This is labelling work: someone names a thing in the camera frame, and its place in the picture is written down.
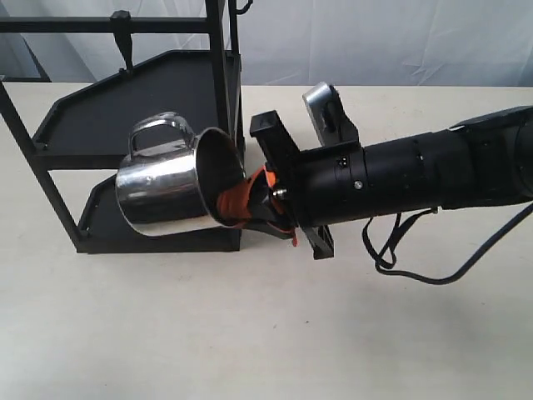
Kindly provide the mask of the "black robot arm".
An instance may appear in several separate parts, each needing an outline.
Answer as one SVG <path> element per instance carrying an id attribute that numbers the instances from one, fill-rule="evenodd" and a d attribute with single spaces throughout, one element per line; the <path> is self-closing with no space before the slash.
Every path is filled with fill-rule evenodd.
<path id="1" fill-rule="evenodd" d="M 218 212 L 334 254 L 329 226 L 421 209 L 494 207 L 532 197 L 532 110 L 515 107 L 439 132 L 363 146 L 342 111 L 320 116 L 320 147 L 301 150 L 276 112 L 252 119 L 266 164 L 221 193 Z"/>

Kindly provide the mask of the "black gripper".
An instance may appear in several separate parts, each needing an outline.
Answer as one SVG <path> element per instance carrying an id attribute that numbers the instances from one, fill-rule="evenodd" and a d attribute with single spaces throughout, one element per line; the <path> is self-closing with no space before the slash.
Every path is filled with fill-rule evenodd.
<path id="1" fill-rule="evenodd" d="M 217 211 L 225 220 L 244 220 L 233 229 L 265 233 L 281 240 L 299 242 L 296 229 L 278 223 L 253 219 L 253 188 L 273 188 L 276 177 L 286 190 L 281 202 L 288 207 L 292 221 L 304 232 L 315 259 L 334 256 L 329 225 L 350 220 L 355 214 L 354 199 L 366 189 L 364 151 L 360 144 L 342 142 L 311 150 L 298 148 L 274 110 L 252 117 L 250 134 L 255 138 L 269 167 L 258 168 L 217 197 Z"/>

